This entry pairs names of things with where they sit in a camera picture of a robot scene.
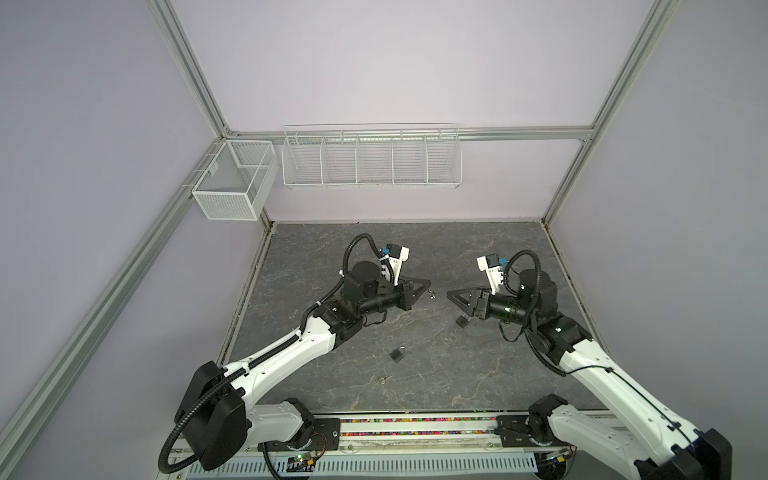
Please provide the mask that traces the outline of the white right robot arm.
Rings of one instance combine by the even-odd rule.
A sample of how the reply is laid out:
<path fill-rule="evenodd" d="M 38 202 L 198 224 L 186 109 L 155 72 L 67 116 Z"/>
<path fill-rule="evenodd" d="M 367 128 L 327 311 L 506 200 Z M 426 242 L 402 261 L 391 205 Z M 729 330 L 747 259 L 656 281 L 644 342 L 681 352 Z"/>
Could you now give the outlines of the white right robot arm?
<path fill-rule="evenodd" d="M 528 409 L 525 433 L 582 450 L 626 479 L 729 479 L 733 448 L 717 430 L 703 431 L 673 412 L 626 373 L 576 320 L 559 310 L 558 288 L 536 253 L 477 260 L 489 285 L 448 292 L 462 323 L 495 318 L 516 324 L 536 358 L 585 386 L 626 428 L 617 432 L 550 394 Z"/>

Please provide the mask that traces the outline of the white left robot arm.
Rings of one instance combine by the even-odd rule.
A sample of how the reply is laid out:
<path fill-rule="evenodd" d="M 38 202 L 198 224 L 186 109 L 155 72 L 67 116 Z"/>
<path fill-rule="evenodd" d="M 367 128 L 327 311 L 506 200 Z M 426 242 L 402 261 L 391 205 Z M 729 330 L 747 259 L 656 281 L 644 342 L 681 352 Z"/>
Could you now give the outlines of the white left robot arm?
<path fill-rule="evenodd" d="M 159 472 L 172 474 L 194 463 L 213 470 L 250 443 L 262 449 L 273 443 L 290 449 L 309 446 L 317 433 L 311 411 L 296 398 L 275 404 L 264 404 L 262 398 L 369 327 L 369 315 L 411 310 L 431 282 L 402 276 L 408 255 L 400 245 L 377 247 L 368 233 L 355 236 L 344 251 L 338 281 L 302 313 L 295 329 L 240 360 L 200 366 L 161 446 Z"/>

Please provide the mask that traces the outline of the small black padlock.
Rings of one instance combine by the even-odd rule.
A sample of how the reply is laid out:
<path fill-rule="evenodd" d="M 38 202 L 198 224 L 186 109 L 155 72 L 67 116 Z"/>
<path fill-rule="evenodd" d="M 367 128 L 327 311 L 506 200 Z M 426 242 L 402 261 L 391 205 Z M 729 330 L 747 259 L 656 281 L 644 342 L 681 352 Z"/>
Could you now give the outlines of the small black padlock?
<path fill-rule="evenodd" d="M 390 353 L 390 358 L 393 362 L 399 363 L 407 353 L 408 349 L 405 346 L 397 347 Z"/>

